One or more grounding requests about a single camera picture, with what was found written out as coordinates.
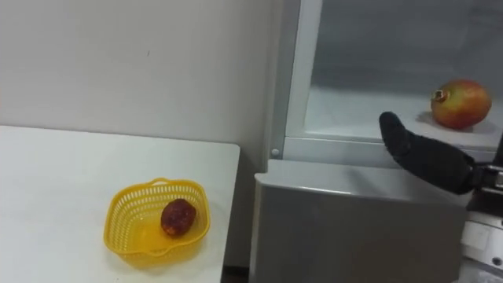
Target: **refrigerator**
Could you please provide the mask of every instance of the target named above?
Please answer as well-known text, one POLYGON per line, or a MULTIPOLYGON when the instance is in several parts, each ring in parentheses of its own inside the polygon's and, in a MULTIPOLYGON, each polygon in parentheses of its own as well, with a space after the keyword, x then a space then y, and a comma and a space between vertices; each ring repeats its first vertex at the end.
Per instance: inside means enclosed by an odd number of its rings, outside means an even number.
POLYGON ((494 158, 503 1, 291 0, 276 14, 251 282, 503 282, 501 216, 401 169, 379 127, 391 111, 477 162, 494 158), (463 130, 431 113, 453 79, 492 98, 463 130))

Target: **plastic basket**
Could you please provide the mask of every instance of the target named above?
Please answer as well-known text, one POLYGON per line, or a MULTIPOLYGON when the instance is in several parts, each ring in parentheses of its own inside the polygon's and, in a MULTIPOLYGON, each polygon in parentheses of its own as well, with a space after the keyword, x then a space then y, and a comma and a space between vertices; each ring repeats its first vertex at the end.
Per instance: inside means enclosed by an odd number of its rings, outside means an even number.
POLYGON ((146 267, 176 263, 194 256, 210 228, 210 212, 204 189, 188 180, 156 178, 118 192, 108 209, 105 245, 127 263, 146 267), (184 198, 196 208, 196 219, 181 237, 167 236, 160 226, 164 207, 184 198))

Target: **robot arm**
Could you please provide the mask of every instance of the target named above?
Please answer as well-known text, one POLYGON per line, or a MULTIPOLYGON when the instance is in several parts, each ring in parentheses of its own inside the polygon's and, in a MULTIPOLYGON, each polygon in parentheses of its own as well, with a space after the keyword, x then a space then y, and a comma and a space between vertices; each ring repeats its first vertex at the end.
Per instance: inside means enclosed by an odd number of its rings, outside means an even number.
POLYGON ((451 193, 503 193, 503 137, 494 161, 477 164, 458 148, 407 130, 392 112, 380 115, 386 149, 405 170, 451 193))

